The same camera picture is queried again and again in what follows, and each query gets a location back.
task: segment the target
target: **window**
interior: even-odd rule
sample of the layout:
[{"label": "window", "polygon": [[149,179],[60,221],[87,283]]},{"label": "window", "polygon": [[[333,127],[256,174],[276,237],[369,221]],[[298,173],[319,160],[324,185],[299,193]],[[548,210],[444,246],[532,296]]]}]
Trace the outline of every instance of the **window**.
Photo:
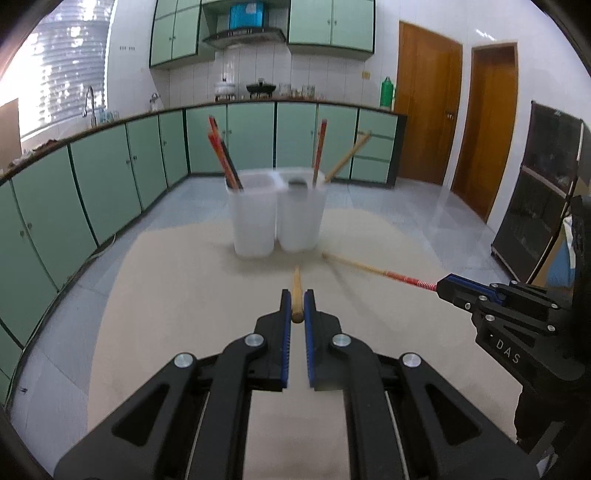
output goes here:
[{"label": "window", "polygon": [[115,0],[63,0],[18,50],[0,81],[0,105],[18,97],[21,136],[82,114],[86,88],[105,103],[105,60]]}]

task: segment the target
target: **green thermos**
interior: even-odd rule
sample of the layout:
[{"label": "green thermos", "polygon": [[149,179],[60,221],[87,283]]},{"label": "green thermos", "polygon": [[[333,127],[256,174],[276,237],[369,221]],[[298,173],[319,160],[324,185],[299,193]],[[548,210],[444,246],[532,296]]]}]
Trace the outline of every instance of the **green thermos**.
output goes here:
[{"label": "green thermos", "polygon": [[379,96],[380,107],[391,109],[393,99],[394,84],[392,83],[392,80],[390,80],[390,77],[386,77],[386,79],[382,82],[382,93]]}]

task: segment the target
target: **beige mat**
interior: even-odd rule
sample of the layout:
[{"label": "beige mat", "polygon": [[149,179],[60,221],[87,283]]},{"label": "beige mat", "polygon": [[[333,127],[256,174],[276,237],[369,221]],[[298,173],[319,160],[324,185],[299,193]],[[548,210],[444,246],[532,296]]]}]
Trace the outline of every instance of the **beige mat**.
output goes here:
[{"label": "beige mat", "polygon": [[[418,352],[505,433],[521,387],[474,343],[469,313],[434,292],[330,264],[329,251],[436,282],[437,260],[381,218],[362,210],[327,210],[319,250],[267,259],[236,257],[229,222],[147,232],[125,258],[100,328],[88,403],[89,428],[131,395],[175,354],[219,353],[279,308],[293,267],[319,310],[375,352]],[[287,391],[258,393],[246,447],[245,479],[348,478],[341,393],[308,388],[304,326],[293,325]]]}]

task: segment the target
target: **faucet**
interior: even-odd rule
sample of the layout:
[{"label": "faucet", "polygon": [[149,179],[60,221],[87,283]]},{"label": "faucet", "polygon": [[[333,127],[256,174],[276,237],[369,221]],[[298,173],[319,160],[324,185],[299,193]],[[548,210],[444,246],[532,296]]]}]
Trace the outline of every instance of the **faucet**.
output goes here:
[{"label": "faucet", "polygon": [[86,89],[86,97],[84,100],[84,110],[82,110],[82,117],[86,118],[88,116],[88,92],[90,92],[90,105],[92,107],[92,116],[90,117],[90,127],[96,127],[96,114],[95,114],[95,91],[89,85]]}]

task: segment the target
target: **white plastic container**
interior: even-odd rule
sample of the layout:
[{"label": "white plastic container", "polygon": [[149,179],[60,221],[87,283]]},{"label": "white plastic container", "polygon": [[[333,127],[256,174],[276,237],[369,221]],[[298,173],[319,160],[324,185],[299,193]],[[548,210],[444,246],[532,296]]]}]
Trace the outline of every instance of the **white plastic container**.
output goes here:
[{"label": "white plastic container", "polygon": [[240,257],[270,255],[275,248],[275,218],[281,180],[271,169],[238,172],[244,190],[226,185],[234,231],[234,249]]},{"label": "white plastic container", "polygon": [[[276,173],[283,186],[277,206],[277,237],[286,252],[301,252],[316,247],[320,223],[326,204],[324,174],[318,172],[316,187],[312,188],[311,168],[278,168]],[[290,180],[302,179],[305,187],[289,187]]]}]

